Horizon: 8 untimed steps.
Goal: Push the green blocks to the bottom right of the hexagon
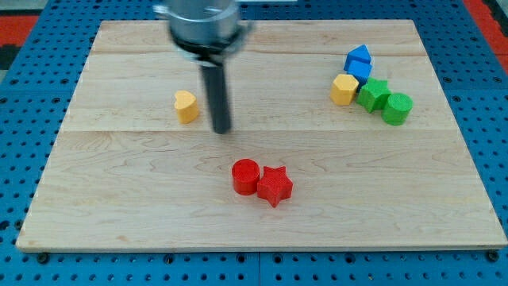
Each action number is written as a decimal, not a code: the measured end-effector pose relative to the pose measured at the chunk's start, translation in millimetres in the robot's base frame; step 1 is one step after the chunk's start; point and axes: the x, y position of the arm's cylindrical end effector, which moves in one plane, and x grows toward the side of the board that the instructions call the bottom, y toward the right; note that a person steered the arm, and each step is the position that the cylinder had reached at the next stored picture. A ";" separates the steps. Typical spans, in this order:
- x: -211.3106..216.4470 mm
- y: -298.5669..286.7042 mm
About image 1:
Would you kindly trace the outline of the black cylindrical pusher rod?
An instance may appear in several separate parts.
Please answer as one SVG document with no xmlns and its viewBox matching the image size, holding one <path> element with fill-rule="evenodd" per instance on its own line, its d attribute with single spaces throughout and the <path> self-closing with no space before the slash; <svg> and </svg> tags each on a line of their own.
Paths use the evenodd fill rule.
<svg viewBox="0 0 508 286">
<path fill-rule="evenodd" d="M 218 134 L 228 133 L 231 129 L 228 91 L 225 69 L 222 65 L 201 66 L 207 104 L 213 131 Z"/>
</svg>

